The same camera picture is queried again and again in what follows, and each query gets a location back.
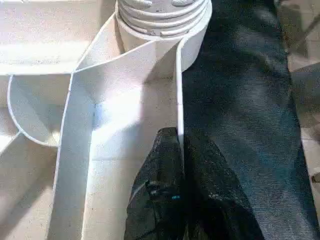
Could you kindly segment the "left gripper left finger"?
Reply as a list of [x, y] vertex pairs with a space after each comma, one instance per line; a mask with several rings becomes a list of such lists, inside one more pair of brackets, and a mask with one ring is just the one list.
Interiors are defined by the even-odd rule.
[[160, 129], [128, 201], [125, 240], [181, 240], [185, 232], [182, 152], [175, 127]]

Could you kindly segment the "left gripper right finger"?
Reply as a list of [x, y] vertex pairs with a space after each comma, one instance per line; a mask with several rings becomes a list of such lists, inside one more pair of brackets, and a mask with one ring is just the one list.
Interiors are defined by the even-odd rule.
[[203, 131], [184, 133], [189, 240], [262, 240], [263, 233], [235, 172]]

